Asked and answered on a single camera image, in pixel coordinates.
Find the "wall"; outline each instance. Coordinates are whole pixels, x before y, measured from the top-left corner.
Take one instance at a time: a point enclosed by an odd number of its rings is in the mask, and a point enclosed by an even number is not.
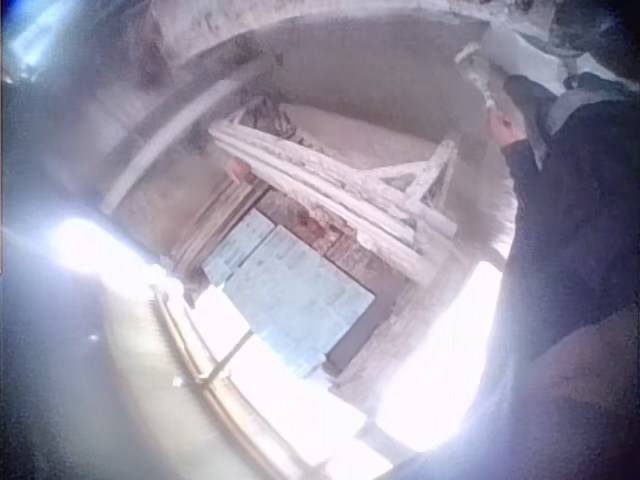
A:
[[[224,152],[212,151],[172,148],[124,198],[116,220],[155,253],[168,255],[227,178]]]

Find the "bright light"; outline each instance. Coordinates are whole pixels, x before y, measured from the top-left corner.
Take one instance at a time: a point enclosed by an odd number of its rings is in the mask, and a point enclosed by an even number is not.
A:
[[[148,266],[135,252],[96,224],[80,218],[65,220],[51,237],[53,253],[76,272],[99,277],[107,286],[128,297],[144,298],[158,269]]]
[[[249,330],[249,324],[222,287],[210,285],[195,307],[192,316],[196,328],[213,356],[221,360]]]
[[[410,448],[430,450],[457,433],[484,370],[501,279],[481,262],[388,385],[376,421]]]
[[[391,470],[393,465],[360,440],[351,440],[325,467],[332,480],[372,480]]]
[[[310,465],[331,457],[364,425],[361,412],[316,383],[296,378],[257,336],[231,362],[231,378]]]

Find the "wooden plank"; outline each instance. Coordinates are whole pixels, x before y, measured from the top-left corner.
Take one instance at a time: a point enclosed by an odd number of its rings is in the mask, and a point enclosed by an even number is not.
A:
[[[278,168],[290,171],[292,167],[297,167],[298,170],[295,172],[302,170],[311,174],[311,177],[305,177],[305,181],[313,184],[316,179],[318,188],[326,186],[326,183],[317,183],[324,180],[333,186],[332,192],[339,197],[347,196],[350,199],[348,201],[363,200],[363,208],[367,209],[373,205],[377,210],[382,210],[385,215],[391,217],[391,221],[393,219],[400,221],[403,226],[406,226],[407,221],[413,218],[415,221],[424,220],[429,228],[445,237],[453,236],[456,231],[455,224],[440,212],[421,203],[419,198],[418,201],[409,201],[412,198],[410,195],[396,190],[376,177],[371,177],[367,170],[353,169],[320,152],[244,126],[221,123],[213,126],[210,132],[214,139],[235,142],[235,146],[242,147],[243,150],[253,148],[254,154],[261,160],[271,164],[275,162]],[[453,140],[446,140],[441,146],[442,148],[432,155],[437,167],[433,169],[429,167],[424,171],[425,181],[430,182],[429,186],[435,181],[450,156],[455,154]],[[257,151],[267,152],[269,159],[265,160],[263,155],[260,156],[256,153]],[[406,241],[411,236],[406,232],[401,234],[400,238]]]
[[[259,147],[248,145],[242,142],[242,140],[238,140],[225,133],[220,133],[219,135],[216,135],[215,138],[218,144],[223,148],[228,149],[231,147],[236,151],[241,151],[243,153],[239,156],[242,156],[243,158],[244,155],[249,154],[251,155],[254,163],[261,162],[271,168],[278,169],[282,171],[282,173],[323,192],[324,195],[333,198],[335,202],[343,205],[345,208],[362,212],[362,215],[374,219],[379,223],[381,228],[384,228],[391,235],[399,238],[401,241],[408,244],[413,242],[414,231],[411,227],[401,223],[397,218],[389,215],[387,212],[384,212],[379,208],[376,208],[374,205],[350,195],[349,192],[345,191],[344,184],[335,185],[320,176],[314,175],[303,167],[293,165],[286,161],[279,161],[274,154],[265,152]]]
[[[124,172],[114,182],[109,193],[105,196],[101,205],[102,211],[111,214],[160,155],[182,136],[196,120],[222,99],[267,71],[269,67],[270,62],[268,59],[255,60],[240,67],[228,77],[217,81],[208,90],[185,105],[171,120],[158,129],[129,162]]]
[[[268,188],[263,181],[252,185],[233,183],[203,214],[198,229],[175,253],[173,269],[178,273],[188,273],[199,262],[204,261]]]
[[[230,147],[229,151],[236,155],[244,155],[240,151],[234,151],[232,147]],[[244,156],[243,158],[251,163],[248,156]],[[390,265],[417,282],[424,284],[429,283],[451,248],[451,245],[444,240],[434,242],[431,248],[423,255],[420,255],[411,247],[386,233],[376,224],[370,223],[357,213],[351,212],[342,205],[333,202],[330,198],[322,196],[321,193],[312,188],[295,182],[290,177],[270,169],[259,162],[253,163],[252,167],[256,175],[279,190],[291,194],[294,198],[302,197],[307,201],[322,205],[343,218],[348,224],[358,230],[359,240],[363,240],[363,234],[367,236],[368,244],[365,245],[366,248],[380,255],[387,260]]]

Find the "wooden support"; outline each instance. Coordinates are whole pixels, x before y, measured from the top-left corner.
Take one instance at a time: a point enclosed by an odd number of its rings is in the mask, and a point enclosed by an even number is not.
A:
[[[209,131],[220,147],[247,162],[258,177],[342,217],[358,231],[363,246],[414,280],[428,283],[453,248],[455,224],[422,197],[457,154],[454,138],[418,165],[361,171],[242,125],[222,122]],[[406,192],[384,182],[384,176],[398,172],[414,176]]]
[[[233,357],[235,357],[236,354],[242,349],[242,347],[244,347],[247,342],[251,340],[251,337],[253,337],[253,330],[248,330],[244,335],[242,335],[242,337],[240,337],[240,340],[238,340],[238,343],[236,343],[231,351],[227,353],[224,358],[222,358],[222,360],[220,360],[220,362],[216,364],[215,367],[213,367],[211,373],[207,375],[207,378],[200,382],[199,386],[201,388],[207,388],[209,385],[211,385],[211,383],[215,381],[218,375],[220,375],[222,371],[227,368],[227,365],[229,365],[229,362],[233,360]]]
[[[226,182],[172,252],[173,271],[188,274],[203,261],[268,188],[261,180],[252,184]]]
[[[270,61],[266,58],[254,60],[240,67],[226,78],[217,81],[208,90],[185,105],[171,120],[158,129],[131,159],[102,201],[100,207],[102,211],[106,214],[111,214],[133,186],[149,170],[151,165],[153,165],[160,155],[178,140],[191,125],[225,97],[267,71],[270,65]]]

